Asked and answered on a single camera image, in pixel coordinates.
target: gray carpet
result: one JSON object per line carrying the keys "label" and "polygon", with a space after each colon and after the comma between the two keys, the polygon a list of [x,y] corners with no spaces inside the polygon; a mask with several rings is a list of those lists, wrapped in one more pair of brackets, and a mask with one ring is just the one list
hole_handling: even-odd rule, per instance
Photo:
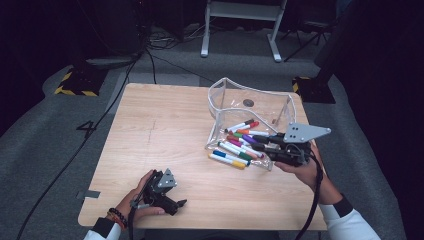
{"label": "gray carpet", "polygon": [[[201,38],[172,49],[150,50],[157,82],[208,87],[228,77],[260,90],[293,91],[294,76],[317,74],[319,69],[313,59],[322,44],[308,46],[287,63],[275,63],[266,42],[268,32],[246,33],[239,29],[217,32],[211,37],[207,58],[200,57]],[[277,41],[277,46],[283,57],[287,56],[298,47],[296,36]],[[100,119],[116,97],[126,70],[110,70],[98,97],[55,95],[54,90],[69,67],[46,79],[45,99],[0,139],[2,239],[16,239],[32,206],[84,140],[85,133],[76,128],[89,120]],[[152,63],[147,54],[134,66],[129,82],[153,83]],[[335,77],[329,85],[336,104],[304,103],[310,124],[332,129],[330,135],[317,139],[327,172],[382,239],[406,239],[396,198],[355,121],[344,88]],[[90,184],[115,110],[116,106],[41,201],[21,239],[85,236],[88,228],[81,227],[77,221],[82,201],[75,196]],[[282,231],[280,238],[294,239],[296,233]],[[136,236],[143,234],[143,230],[136,232]],[[128,239],[127,233],[121,239]],[[303,239],[317,239],[317,232],[307,232]],[[326,232],[322,239],[329,239]]]}

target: bracelet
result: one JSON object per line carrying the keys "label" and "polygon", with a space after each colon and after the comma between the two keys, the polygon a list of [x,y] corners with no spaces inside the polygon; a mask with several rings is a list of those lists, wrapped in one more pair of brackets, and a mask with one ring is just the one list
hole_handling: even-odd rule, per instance
{"label": "bracelet", "polygon": [[125,219],[125,217],[122,215],[122,213],[120,211],[118,211],[116,208],[111,208],[111,209],[109,209],[109,212],[113,213],[114,215],[116,215],[119,218],[122,225],[124,225],[124,227],[122,229],[126,229],[128,227],[127,219]]}
{"label": "bracelet", "polygon": [[107,215],[112,218],[112,221],[114,221],[115,223],[117,223],[119,225],[119,227],[121,228],[122,231],[124,231],[126,229],[124,224],[121,222],[121,220],[114,213],[107,212]]}

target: plastic container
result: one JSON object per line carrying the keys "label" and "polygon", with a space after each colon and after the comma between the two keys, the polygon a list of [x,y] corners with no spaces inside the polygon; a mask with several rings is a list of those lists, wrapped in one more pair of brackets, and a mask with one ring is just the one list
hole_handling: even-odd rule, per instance
{"label": "plastic container", "polygon": [[[296,122],[296,109],[290,94],[261,91],[242,86],[228,78],[222,78],[208,91],[209,110],[215,123],[205,148],[218,149],[218,142],[226,141],[226,129],[244,123],[250,119],[259,122],[251,131],[267,132],[274,135],[284,133],[291,122]],[[268,157],[252,161],[271,170]]]}

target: purple marker cap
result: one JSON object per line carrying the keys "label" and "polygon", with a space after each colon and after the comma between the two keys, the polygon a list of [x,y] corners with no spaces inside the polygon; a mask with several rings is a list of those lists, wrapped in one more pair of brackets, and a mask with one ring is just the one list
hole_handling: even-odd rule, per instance
{"label": "purple marker cap", "polygon": [[241,142],[235,141],[235,140],[230,140],[230,143],[236,145],[237,147],[241,147]]}
{"label": "purple marker cap", "polygon": [[248,143],[257,143],[257,141],[251,137],[249,137],[249,135],[243,134],[242,138],[244,140],[246,140],[246,142]]}

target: sleeve cuff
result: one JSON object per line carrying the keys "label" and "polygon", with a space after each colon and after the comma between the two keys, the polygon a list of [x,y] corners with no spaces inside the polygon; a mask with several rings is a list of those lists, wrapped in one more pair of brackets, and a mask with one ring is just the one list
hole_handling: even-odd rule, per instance
{"label": "sleeve cuff", "polygon": [[97,232],[98,234],[100,234],[100,236],[107,239],[109,234],[112,232],[112,229],[114,228],[114,226],[115,226],[114,221],[111,221],[107,218],[99,218],[97,219],[96,224],[91,230],[94,232]]}
{"label": "sleeve cuff", "polygon": [[334,205],[323,205],[320,204],[322,214],[324,215],[324,219],[334,220],[342,218],[353,211],[353,206],[347,200],[347,198],[343,195],[343,199],[340,202]]}

